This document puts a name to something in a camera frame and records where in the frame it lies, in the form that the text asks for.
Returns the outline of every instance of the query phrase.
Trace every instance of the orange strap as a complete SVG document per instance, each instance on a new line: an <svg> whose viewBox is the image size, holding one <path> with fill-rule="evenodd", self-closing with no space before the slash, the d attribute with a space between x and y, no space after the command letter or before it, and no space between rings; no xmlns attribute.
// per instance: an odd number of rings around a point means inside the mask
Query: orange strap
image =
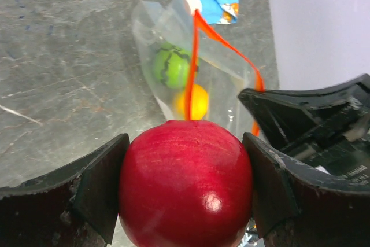
<svg viewBox="0 0 370 247"><path fill-rule="evenodd" d="M265 91L264 88L264 81L256 66L246 57L244 56L239 50L234 48L231 44L229 44L224 38L222 38L202 17L201 13L198 9L195 10L194 13L194 37L193 37L193 53L191 56L190 61L190 73L186 84L186 95L185 95L185 119L190 120L191 118L191 95L193 92L193 85L195 80L195 71L197 69L197 57L198 57L198 48L199 48L199 34L198 29L203 30L208 37L213 40L220 42L225 47L231 49L236 54L241 56L244 60L248 62L248 64L254 69L254 73L256 74L256 83L255 89L258 91ZM258 127L257 123L253 123L252 134L258 136L260 132L260 128Z"/></svg>

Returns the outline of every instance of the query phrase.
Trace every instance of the speckled gray countertop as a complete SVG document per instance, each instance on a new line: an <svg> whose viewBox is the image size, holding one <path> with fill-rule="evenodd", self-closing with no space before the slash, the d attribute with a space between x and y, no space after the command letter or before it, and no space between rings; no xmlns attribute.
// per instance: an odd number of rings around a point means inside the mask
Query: speckled gray countertop
<svg viewBox="0 0 370 247"><path fill-rule="evenodd" d="M131 34L138 1L0 0L0 186L165 121ZM278 87L268 0L240 0L238 23L216 29ZM120 228L113 246L131 246Z"/></svg>

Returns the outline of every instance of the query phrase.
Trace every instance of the toy fruit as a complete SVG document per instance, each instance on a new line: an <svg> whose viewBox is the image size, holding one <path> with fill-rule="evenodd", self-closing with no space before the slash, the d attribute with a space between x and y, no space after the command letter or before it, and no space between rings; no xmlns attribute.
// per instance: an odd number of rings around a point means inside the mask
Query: toy fruit
<svg viewBox="0 0 370 247"><path fill-rule="evenodd" d="M184 88L189 74L190 58L191 54L181 47L170 43L162 44L153 62L155 78L169 88Z"/></svg>
<svg viewBox="0 0 370 247"><path fill-rule="evenodd" d="M120 220L138 247L237 246L251 216L243 145L209 121L171 120L139 135L121 168Z"/></svg>
<svg viewBox="0 0 370 247"><path fill-rule="evenodd" d="M175 111L185 119L185 90L175 96L173 106ZM194 84L191 94L191 119L201 120L208 111L209 96L206 90L198 84Z"/></svg>

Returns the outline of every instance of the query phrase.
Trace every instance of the black robotic claw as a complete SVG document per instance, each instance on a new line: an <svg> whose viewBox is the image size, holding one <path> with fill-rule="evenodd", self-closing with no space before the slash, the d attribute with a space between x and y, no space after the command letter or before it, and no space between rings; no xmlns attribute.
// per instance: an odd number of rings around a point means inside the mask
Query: black robotic claw
<svg viewBox="0 0 370 247"><path fill-rule="evenodd" d="M0 246L112 243L120 167L129 142L121 134L51 173L0 188Z"/></svg>
<svg viewBox="0 0 370 247"><path fill-rule="evenodd" d="M270 146L244 136L266 246L369 246L370 76L313 91L245 89Z"/></svg>

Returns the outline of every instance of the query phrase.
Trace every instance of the gray table surface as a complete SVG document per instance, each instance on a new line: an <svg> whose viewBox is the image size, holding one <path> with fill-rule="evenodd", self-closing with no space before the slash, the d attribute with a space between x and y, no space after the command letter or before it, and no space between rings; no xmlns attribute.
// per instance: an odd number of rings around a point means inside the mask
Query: gray table surface
<svg viewBox="0 0 370 247"><path fill-rule="evenodd" d="M0 0L0 186L165 121L131 33L138 1ZM238 22L216 29L278 87L268 0L240 0ZM119 224L113 242L132 246Z"/></svg>

